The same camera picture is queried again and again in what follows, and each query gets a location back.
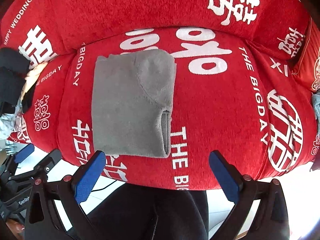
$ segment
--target folded gray garment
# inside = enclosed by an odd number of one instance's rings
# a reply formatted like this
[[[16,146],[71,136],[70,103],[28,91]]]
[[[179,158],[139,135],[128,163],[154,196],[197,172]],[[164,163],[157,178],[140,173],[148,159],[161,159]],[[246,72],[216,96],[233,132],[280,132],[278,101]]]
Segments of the folded gray garment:
[[[94,71],[94,150],[106,155],[170,154],[174,58],[159,49],[99,56]]]

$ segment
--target blue gripper pad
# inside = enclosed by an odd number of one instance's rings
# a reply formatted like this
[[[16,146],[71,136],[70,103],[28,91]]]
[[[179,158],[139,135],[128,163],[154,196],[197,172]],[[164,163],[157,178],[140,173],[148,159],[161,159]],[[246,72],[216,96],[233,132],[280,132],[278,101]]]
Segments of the blue gripper pad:
[[[232,175],[229,173],[228,168],[226,167],[226,165],[228,165],[227,161],[224,160],[225,163],[223,163],[219,155],[220,153],[216,151],[210,153],[210,168],[216,179],[218,180],[227,199],[236,204],[239,200],[240,188],[232,178]]]
[[[97,155],[97,157],[91,163],[89,168],[86,167],[87,171],[76,185],[75,199],[78,204],[88,199],[94,185],[96,184],[106,165],[106,155],[104,152],[97,151],[95,155]]]
[[[21,151],[14,155],[15,163],[22,163],[28,156],[31,155],[35,151],[35,146],[30,143],[26,147],[24,147]]]

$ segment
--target bolt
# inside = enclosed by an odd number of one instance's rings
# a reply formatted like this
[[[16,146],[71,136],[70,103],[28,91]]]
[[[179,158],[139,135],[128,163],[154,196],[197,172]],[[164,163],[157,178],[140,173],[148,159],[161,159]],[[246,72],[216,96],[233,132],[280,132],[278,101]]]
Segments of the bolt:
[[[243,179],[244,179],[245,181],[251,181],[251,180],[252,180],[252,178],[250,177],[250,175],[247,175],[247,174],[244,174],[244,175],[243,175]]]
[[[277,179],[273,179],[272,182],[273,182],[273,184],[275,184],[277,186],[280,185],[280,181]]]
[[[71,175],[66,175],[66,176],[63,177],[63,180],[64,180],[65,182],[68,182],[68,181],[70,181],[71,179],[72,179],[72,176],[71,176]]]
[[[39,185],[41,182],[42,182],[41,179],[36,179],[35,184],[36,184],[36,185]]]

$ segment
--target hand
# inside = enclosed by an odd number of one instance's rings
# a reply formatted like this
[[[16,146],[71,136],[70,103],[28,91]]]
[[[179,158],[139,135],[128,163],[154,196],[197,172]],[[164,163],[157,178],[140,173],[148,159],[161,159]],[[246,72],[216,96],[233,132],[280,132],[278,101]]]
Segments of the hand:
[[[23,240],[22,236],[19,235],[20,233],[22,233],[24,231],[23,225],[19,224],[18,222],[14,221],[14,220],[11,220],[11,219],[8,219],[6,224],[18,240]]]

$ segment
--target beige fabric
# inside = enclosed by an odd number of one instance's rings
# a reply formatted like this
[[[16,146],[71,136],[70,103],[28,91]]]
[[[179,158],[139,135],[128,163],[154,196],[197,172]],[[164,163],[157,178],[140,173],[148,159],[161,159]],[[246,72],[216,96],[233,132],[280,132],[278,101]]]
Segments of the beige fabric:
[[[26,83],[24,84],[21,92],[21,101],[24,95],[29,91],[29,89],[37,82],[41,72],[47,66],[47,62],[37,65],[33,70],[30,70],[25,77]]]

